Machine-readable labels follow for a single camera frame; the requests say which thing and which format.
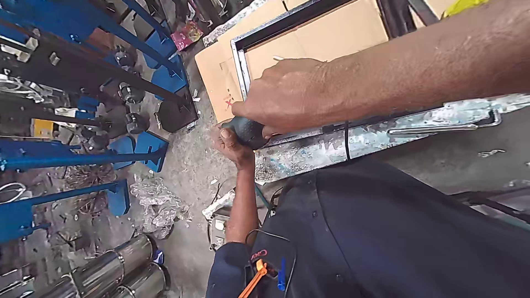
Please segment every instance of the fingernail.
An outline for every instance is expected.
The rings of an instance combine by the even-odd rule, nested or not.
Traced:
[[[228,131],[228,129],[221,130],[221,137],[223,137],[223,138],[230,137],[230,132]]]

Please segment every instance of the worker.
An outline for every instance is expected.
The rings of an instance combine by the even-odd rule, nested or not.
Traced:
[[[330,62],[282,60],[232,112],[270,136],[530,92],[529,81],[530,1],[490,0]],[[208,298],[244,297],[249,285],[258,297],[530,295],[527,231],[368,158],[292,177],[256,231],[254,154],[230,129],[212,134],[237,182]]]

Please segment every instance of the dark blue shirt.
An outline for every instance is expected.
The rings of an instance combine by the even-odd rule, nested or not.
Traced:
[[[293,269],[287,297],[529,297],[530,234],[386,164],[361,159],[291,179],[251,249],[215,255],[208,298],[238,297],[255,262]],[[278,277],[253,294],[284,297]]]

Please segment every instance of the yellow object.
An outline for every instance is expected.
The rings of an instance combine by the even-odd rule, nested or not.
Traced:
[[[448,17],[455,14],[459,14],[469,8],[484,4],[489,0],[458,0],[453,5],[449,6],[448,9],[444,11],[442,17]]]
[[[33,120],[33,136],[40,138],[53,138],[54,122],[49,120]]]

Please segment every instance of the forearm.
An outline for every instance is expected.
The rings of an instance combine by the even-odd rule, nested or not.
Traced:
[[[245,243],[246,235],[257,228],[258,208],[254,192],[254,168],[247,168],[237,172],[235,198],[226,229],[226,241]]]
[[[530,92],[530,1],[491,0],[329,62],[320,123]]]

